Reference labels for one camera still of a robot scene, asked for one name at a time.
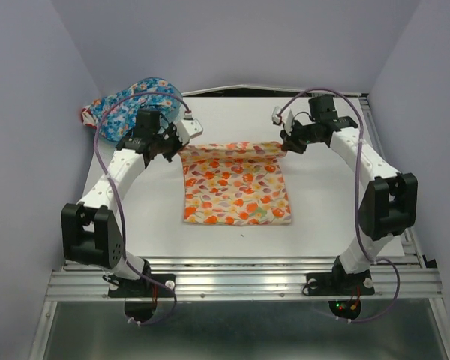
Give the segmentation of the orange tulip print skirt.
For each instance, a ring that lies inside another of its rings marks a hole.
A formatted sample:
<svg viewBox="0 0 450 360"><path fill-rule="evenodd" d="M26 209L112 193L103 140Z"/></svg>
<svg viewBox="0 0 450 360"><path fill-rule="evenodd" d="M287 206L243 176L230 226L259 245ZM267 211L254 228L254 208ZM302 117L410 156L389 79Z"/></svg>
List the orange tulip print skirt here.
<svg viewBox="0 0 450 360"><path fill-rule="evenodd" d="M184 222L265 226L292 223L278 142L189 145L180 153Z"/></svg>

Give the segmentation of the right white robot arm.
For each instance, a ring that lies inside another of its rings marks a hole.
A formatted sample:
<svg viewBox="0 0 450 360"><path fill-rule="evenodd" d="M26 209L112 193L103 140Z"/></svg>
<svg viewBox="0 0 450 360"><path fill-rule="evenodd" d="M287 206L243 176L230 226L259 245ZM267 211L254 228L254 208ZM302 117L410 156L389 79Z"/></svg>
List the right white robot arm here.
<svg viewBox="0 0 450 360"><path fill-rule="evenodd" d="M303 154L323 143L349 166L355 176L355 238L334 261L329 273L312 275L309 293L346 293L357 286L371 288L370 267L382 249L416 222L418 180L389 165L364 138L360 118L338 115L330 94L308 101L310 124L296 120L288 106L272 115L282 128L282 149Z"/></svg>

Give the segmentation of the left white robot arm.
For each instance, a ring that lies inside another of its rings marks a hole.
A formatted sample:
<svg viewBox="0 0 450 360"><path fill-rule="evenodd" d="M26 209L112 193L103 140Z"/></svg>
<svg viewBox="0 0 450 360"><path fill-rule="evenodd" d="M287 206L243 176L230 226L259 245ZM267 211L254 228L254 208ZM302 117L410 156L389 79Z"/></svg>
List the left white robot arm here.
<svg viewBox="0 0 450 360"><path fill-rule="evenodd" d="M161 125L156 110L141 109L135 125L118 141L112 160L102 164L103 175L78 202L61 210L63 253L66 260L93 265L114 275L110 282L137 296L152 285L149 262L126 249L126 225L122 199L131 185L157 156L167 161L193 137L194 121L183 118Z"/></svg>

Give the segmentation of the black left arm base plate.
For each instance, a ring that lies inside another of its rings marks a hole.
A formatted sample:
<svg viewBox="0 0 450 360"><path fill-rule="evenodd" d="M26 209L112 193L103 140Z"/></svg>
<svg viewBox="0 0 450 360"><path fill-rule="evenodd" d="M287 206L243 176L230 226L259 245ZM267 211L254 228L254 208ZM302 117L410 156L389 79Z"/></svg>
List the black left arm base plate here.
<svg viewBox="0 0 450 360"><path fill-rule="evenodd" d="M113 274L104 274L102 279L108 283L108 296L112 299L173 297L172 290L169 287L164 289L162 286L154 285L142 278L127 280Z"/></svg>

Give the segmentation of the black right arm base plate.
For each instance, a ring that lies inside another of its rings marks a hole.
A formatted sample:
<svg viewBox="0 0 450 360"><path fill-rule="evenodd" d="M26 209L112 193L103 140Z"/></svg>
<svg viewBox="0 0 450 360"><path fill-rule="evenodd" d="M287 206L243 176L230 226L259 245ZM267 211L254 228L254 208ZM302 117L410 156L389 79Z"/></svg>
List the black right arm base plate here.
<svg viewBox="0 0 450 360"><path fill-rule="evenodd" d="M306 282L301 292L305 296L372 296L375 294L371 273L333 275L331 272L311 272L306 274Z"/></svg>

